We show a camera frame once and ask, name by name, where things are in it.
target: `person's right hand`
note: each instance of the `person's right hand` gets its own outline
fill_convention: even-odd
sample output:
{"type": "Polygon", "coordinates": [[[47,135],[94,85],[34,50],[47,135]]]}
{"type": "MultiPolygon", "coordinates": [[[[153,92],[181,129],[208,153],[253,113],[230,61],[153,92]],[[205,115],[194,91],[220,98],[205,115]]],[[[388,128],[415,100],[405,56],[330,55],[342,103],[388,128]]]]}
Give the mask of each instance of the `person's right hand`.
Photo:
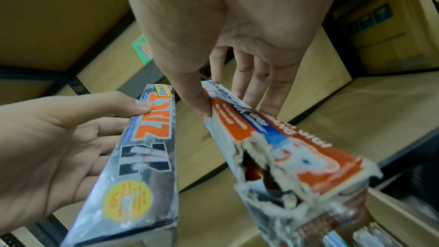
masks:
{"type": "Polygon", "coordinates": [[[228,47],[237,68],[232,91],[252,107],[279,113],[300,61],[332,0],[129,0],[157,66],[180,97],[211,114],[198,70],[210,56],[222,81],[228,47]]]}

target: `toothpaste box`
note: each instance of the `toothpaste box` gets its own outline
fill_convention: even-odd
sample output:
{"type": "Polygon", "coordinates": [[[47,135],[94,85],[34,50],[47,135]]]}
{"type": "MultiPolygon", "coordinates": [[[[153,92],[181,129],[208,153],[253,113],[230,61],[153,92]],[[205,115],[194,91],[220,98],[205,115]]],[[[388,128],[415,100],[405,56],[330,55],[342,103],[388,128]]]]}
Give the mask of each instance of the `toothpaste box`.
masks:
{"type": "Polygon", "coordinates": [[[205,124],[270,246],[307,246],[365,214],[368,180],[381,176],[375,163],[256,112],[222,85],[202,84],[213,112],[205,124]]]}
{"type": "Polygon", "coordinates": [[[146,86],[149,114],[132,117],[61,247],[172,247],[178,217],[173,88],[146,86]]]}

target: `open cardboard box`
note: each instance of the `open cardboard box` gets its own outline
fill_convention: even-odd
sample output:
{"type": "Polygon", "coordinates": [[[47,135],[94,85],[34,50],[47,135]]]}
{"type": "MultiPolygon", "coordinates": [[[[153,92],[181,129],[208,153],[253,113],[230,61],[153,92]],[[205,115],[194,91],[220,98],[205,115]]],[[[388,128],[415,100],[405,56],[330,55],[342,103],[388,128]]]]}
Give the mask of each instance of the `open cardboard box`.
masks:
{"type": "MultiPolygon", "coordinates": [[[[232,186],[229,169],[180,194],[179,247],[264,247],[267,244],[232,186]]],[[[439,230],[400,202],[369,189],[372,217],[406,247],[439,246],[439,230]]]]}

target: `yellow round sticker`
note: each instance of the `yellow round sticker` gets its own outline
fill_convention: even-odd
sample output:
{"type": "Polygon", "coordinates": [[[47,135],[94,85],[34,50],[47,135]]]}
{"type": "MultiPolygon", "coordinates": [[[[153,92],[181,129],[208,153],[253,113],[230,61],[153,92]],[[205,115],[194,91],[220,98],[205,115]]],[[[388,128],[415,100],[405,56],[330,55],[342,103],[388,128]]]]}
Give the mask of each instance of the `yellow round sticker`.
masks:
{"type": "Polygon", "coordinates": [[[152,204],[148,186],[135,180],[116,183],[104,196],[102,210],[111,220],[128,222],[141,217],[152,204]]]}

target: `person's left hand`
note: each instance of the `person's left hand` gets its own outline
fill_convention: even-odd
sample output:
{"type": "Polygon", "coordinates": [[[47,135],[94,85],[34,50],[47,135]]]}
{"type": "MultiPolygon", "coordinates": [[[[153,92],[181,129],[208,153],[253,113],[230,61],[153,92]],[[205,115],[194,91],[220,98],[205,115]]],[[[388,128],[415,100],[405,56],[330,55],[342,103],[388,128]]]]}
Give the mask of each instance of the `person's left hand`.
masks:
{"type": "Polygon", "coordinates": [[[120,92],[0,106],[0,234],[85,200],[127,118],[151,104],[120,92]]]}

